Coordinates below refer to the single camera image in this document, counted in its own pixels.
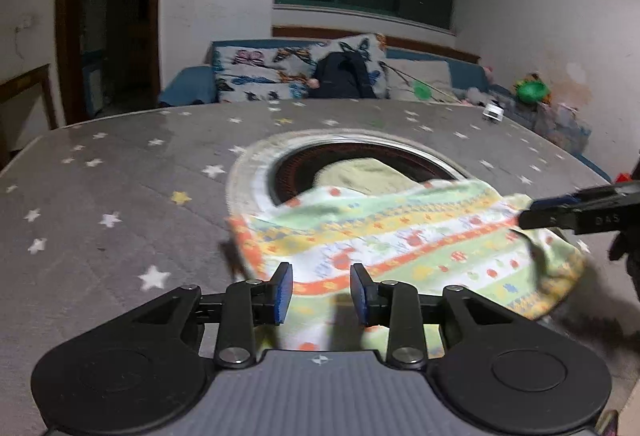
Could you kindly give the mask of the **colourful patterned baby garment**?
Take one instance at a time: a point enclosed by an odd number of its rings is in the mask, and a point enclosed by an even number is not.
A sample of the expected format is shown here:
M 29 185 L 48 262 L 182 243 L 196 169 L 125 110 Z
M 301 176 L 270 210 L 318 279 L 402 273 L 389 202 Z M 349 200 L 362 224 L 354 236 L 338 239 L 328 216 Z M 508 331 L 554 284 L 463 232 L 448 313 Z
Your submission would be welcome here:
M 230 215 L 251 277 L 267 278 L 280 263 L 293 267 L 285 322 L 259 329 L 259 348 L 386 349 L 385 328 L 357 321 L 353 264 L 423 294 L 463 286 L 529 319 L 548 314 L 574 289 L 587 259 L 562 234 L 518 228 L 528 202 L 478 179 L 433 179 L 375 194 L 322 185 L 270 212 Z

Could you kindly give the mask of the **clear toy storage box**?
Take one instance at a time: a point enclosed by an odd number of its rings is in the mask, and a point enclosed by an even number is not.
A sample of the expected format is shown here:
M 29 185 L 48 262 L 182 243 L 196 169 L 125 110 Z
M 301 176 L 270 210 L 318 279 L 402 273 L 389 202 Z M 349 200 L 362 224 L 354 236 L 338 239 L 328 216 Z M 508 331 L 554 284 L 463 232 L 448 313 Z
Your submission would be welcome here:
M 571 154 L 583 154 L 591 135 L 591 127 L 573 108 L 558 104 L 521 104 L 515 116 L 522 125 Z

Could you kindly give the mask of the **green toy bowl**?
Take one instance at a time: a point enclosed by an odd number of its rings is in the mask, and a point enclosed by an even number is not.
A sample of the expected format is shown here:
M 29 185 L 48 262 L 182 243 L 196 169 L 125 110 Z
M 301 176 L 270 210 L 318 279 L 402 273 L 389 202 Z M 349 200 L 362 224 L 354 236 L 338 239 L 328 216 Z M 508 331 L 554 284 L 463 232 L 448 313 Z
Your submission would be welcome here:
M 514 95 L 523 104 L 538 104 L 550 95 L 550 89 L 538 73 L 529 73 L 525 78 L 516 81 L 513 86 Z

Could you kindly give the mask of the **round black induction cooker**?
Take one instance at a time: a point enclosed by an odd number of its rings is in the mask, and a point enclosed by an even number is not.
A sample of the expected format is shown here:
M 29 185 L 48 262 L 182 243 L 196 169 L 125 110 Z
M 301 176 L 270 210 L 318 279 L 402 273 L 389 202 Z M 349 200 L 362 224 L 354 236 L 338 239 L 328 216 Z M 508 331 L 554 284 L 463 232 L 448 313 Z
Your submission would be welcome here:
M 226 185 L 230 215 L 270 212 L 320 187 L 364 194 L 463 180 L 461 164 L 413 139 L 362 128 L 272 134 L 245 148 Z

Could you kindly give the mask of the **small white box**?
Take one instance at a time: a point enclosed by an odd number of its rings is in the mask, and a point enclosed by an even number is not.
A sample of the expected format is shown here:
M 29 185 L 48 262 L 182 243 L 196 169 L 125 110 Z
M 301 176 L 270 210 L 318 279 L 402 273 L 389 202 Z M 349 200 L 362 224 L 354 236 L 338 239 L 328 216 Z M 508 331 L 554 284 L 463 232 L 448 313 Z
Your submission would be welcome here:
M 486 104 L 483 111 L 483 118 L 491 122 L 500 123 L 503 120 L 504 110 L 495 102 Z

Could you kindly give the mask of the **grey star tablecloth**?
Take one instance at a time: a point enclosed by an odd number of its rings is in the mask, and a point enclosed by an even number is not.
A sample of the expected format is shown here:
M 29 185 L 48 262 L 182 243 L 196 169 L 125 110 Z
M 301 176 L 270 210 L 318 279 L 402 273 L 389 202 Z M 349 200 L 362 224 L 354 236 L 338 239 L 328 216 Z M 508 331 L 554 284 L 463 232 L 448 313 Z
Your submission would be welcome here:
M 277 133 L 343 128 L 430 147 L 503 193 L 536 198 L 602 184 L 570 154 L 465 106 L 393 100 L 210 104 L 61 128 L 1 175 L 1 430 L 39 435 L 29 378 L 58 343 L 168 288 L 230 280 L 224 186 L 233 163 Z

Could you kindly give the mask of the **blue sofa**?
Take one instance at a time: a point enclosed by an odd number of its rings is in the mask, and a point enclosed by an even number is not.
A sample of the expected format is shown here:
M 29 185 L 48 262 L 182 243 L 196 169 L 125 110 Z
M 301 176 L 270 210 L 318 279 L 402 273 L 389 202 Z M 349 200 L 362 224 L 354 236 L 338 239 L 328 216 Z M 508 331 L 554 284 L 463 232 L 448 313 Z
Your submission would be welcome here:
M 239 47 L 241 49 L 300 49 L 319 44 L 318 40 L 301 40 L 300 38 L 271 37 L 262 40 L 218 40 L 210 44 L 205 56 L 205 63 L 190 66 L 181 70 L 165 87 L 158 97 L 161 107 L 179 107 L 189 104 L 213 104 L 217 101 L 215 82 L 216 69 L 212 66 L 210 55 L 217 46 Z M 446 61 L 449 66 L 454 92 L 463 95 L 469 88 L 477 87 L 481 92 L 495 96 L 506 108 L 506 117 L 521 126 L 534 129 L 537 111 L 533 106 L 518 104 L 510 92 L 498 85 L 490 84 L 483 68 L 474 62 L 463 60 L 458 54 L 453 57 L 420 52 L 407 48 L 388 46 L 386 57 L 389 59 L 406 59 L 418 61 Z

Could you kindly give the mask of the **beige cushion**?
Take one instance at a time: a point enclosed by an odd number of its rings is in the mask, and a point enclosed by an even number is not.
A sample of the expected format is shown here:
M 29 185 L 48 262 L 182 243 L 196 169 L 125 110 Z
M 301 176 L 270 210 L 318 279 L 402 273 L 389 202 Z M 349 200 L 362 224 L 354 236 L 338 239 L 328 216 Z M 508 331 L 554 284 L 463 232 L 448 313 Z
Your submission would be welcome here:
M 385 63 L 391 100 L 455 104 L 451 74 L 445 61 L 390 59 Z

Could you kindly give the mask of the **butterfly print pillow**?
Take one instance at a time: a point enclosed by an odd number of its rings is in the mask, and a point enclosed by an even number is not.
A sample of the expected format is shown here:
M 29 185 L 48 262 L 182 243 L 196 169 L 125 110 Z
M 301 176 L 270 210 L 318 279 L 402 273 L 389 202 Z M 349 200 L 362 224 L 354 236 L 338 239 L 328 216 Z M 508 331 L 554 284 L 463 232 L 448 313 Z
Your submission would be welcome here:
M 330 52 L 362 55 L 376 98 L 387 97 L 382 63 L 386 38 L 381 34 L 350 36 L 300 49 L 219 47 L 212 52 L 220 102 L 304 99 L 317 63 Z

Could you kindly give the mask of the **dark blue backpack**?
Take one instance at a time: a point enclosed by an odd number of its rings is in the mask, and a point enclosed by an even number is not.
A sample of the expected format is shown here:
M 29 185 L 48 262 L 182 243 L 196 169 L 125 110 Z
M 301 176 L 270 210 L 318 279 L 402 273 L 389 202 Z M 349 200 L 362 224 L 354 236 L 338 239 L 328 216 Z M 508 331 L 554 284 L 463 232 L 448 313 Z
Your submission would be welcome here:
M 330 52 L 317 63 L 307 87 L 309 99 L 376 99 L 358 52 Z

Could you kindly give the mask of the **dark wooden side table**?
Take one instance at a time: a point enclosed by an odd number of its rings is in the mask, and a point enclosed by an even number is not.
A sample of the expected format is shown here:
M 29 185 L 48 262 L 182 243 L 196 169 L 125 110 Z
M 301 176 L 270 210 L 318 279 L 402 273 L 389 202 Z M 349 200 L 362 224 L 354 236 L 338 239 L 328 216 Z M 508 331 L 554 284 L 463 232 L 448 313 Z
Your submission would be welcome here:
M 32 140 L 57 128 L 47 64 L 1 83 L 1 167 Z

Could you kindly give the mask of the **dark wooden door frame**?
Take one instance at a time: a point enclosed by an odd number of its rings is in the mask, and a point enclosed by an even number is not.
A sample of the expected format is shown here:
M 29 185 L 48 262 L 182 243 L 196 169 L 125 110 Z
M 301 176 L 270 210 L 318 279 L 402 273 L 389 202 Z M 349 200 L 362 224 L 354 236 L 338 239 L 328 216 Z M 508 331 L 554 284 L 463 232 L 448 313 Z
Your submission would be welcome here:
M 160 93 L 160 0 L 55 0 L 64 120 L 148 110 Z

